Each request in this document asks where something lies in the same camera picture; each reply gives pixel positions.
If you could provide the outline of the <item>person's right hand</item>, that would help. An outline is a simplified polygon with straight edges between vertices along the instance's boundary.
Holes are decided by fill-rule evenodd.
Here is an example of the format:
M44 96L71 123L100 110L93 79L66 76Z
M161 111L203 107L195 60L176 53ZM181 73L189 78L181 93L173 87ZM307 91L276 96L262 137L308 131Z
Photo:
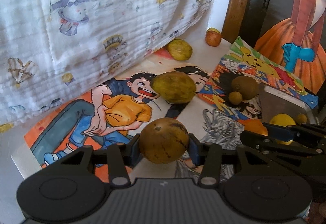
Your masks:
M326 219L326 202L312 202L309 208L308 223L322 224Z

